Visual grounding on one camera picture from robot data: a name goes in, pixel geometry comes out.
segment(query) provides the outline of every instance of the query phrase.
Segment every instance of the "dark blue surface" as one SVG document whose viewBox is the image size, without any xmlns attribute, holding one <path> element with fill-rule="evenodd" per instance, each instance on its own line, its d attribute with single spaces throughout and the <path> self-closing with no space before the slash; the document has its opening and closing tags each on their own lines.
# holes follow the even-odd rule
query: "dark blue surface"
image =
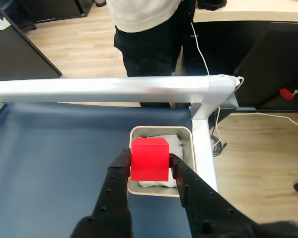
<svg viewBox="0 0 298 238">
<path fill-rule="evenodd" d="M 185 126 L 187 109 L 7 104 L 0 111 L 0 238 L 68 238 L 137 125 Z M 137 238 L 190 237 L 180 199 L 129 194 Z"/>
</svg>

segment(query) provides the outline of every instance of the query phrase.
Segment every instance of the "black pants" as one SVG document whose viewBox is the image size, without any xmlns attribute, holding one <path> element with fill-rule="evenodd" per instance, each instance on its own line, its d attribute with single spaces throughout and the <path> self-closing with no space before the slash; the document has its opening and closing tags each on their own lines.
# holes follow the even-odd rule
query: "black pants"
<svg viewBox="0 0 298 238">
<path fill-rule="evenodd" d="M 146 31 L 126 33 L 116 28 L 114 46 L 123 53 L 128 77 L 171 76 L 175 71 L 185 29 L 182 4 L 166 22 Z M 170 107 L 169 103 L 141 103 Z"/>
</svg>

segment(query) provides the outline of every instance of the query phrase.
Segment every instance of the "white cloth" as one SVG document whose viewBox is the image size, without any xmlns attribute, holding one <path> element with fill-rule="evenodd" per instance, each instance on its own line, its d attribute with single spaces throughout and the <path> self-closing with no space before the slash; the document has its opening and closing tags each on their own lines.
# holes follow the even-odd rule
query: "white cloth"
<svg viewBox="0 0 298 238">
<path fill-rule="evenodd" d="M 124 32 L 140 32 L 167 21 L 180 0 L 107 0 L 112 21 Z"/>
<path fill-rule="evenodd" d="M 169 153 L 175 154 L 181 160 L 183 160 L 182 141 L 178 138 L 177 135 L 159 135 L 159 136 L 152 136 L 152 138 L 164 138 L 169 143 Z M 172 177 L 171 168 L 169 168 L 169 180 L 166 182 L 138 181 L 138 183 L 142 187 L 151 187 L 151 186 L 175 187 L 177 185 L 175 179 L 173 179 Z"/>
</svg>

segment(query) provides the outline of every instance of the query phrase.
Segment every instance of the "beige tray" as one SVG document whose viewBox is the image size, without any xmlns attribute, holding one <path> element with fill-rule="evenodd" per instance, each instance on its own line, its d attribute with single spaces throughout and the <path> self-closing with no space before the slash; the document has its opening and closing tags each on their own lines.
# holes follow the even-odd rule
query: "beige tray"
<svg viewBox="0 0 298 238">
<path fill-rule="evenodd" d="M 137 126 L 130 133 L 130 143 L 137 137 L 150 137 L 158 135 L 176 134 L 182 141 L 183 161 L 196 172 L 195 157 L 193 150 L 193 140 L 191 131 L 183 126 Z M 176 187 L 169 188 L 164 186 L 141 187 L 137 181 L 128 179 L 128 191 L 136 195 L 179 197 Z"/>
</svg>

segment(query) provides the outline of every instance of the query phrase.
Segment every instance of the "cable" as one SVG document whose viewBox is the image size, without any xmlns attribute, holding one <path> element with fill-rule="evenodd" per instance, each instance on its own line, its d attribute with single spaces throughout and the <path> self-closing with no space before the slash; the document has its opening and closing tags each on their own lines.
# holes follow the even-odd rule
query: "cable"
<svg viewBox="0 0 298 238">
<path fill-rule="evenodd" d="M 194 27 L 193 27 L 193 24 L 192 24 L 192 23 L 191 23 L 191 26 L 192 26 L 193 33 L 194 33 L 195 42 L 197 43 L 197 48 L 198 48 L 198 51 L 199 51 L 200 55 L 202 56 L 202 59 L 203 59 L 203 62 L 204 62 L 205 68 L 207 69 L 207 73 L 208 73 L 208 75 L 210 75 L 210 73 L 209 73 L 209 69 L 208 69 L 208 66 L 207 66 L 207 63 L 205 62 L 204 56 L 203 56 L 203 54 L 202 54 L 202 53 L 201 53 L 201 51 L 200 51 L 200 48 L 199 48 L 199 43 L 198 43 L 198 38 L 197 38 L 197 35 L 195 34 L 195 30 L 194 30 Z"/>
<path fill-rule="evenodd" d="M 218 155 L 220 155 L 223 151 L 223 149 L 227 146 L 227 143 L 224 143 L 224 145 L 222 145 L 221 143 L 221 134 L 218 130 L 218 121 L 219 121 L 219 115 L 220 115 L 220 107 L 219 107 L 219 110 L 218 110 L 218 115 L 217 115 L 217 119 L 215 121 L 215 126 L 213 128 L 213 131 L 212 131 L 212 134 L 211 134 L 211 140 L 214 141 L 214 145 L 212 146 L 213 148 L 213 156 L 216 157 Z M 215 120 L 215 113 L 212 114 L 212 117 L 211 117 L 213 120 Z M 216 136 L 214 136 L 214 131 L 215 129 L 217 130 L 220 138 L 218 139 Z"/>
<path fill-rule="evenodd" d="M 292 119 L 290 119 L 289 117 L 286 117 L 286 116 L 278 116 L 278 115 L 266 114 L 266 113 L 234 113 L 234 114 L 230 114 L 230 115 L 236 116 L 236 115 L 254 115 L 254 114 L 277 117 L 277 118 L 286 118 L 286 119 L 290 120 L 293 124 L 296 124 L 298 126 L 297 122 L 293 121 Z"/>
<path fill-rule="evenodd" d="M 243 77 L 237 77 L 236 79 L 241 80 L 241 83 L 235 88 L 234 92 L 236 92 L 243 84 L 244 78 Z"/>
<path fill-rule="evenodd" d="M 220 134 L 220 132 L 219 132 L 219 130 L 218 130 L 218 120 L 219 120 L 220 110 L 221 110 L 221 109 L 220 109 L 220 107 L 219 107 L 217 120 L 215 121 L 215 126 L 214 126 L 214 128 L 217 130 L 217 132 L 218 132 L 220 138 L 219 138 L 219 140 L 213 145 L 213 148 L 214 148 L 214 147 L 220 142 L 220 140 L 221 140 L 221 134 Z"/>
</svg>

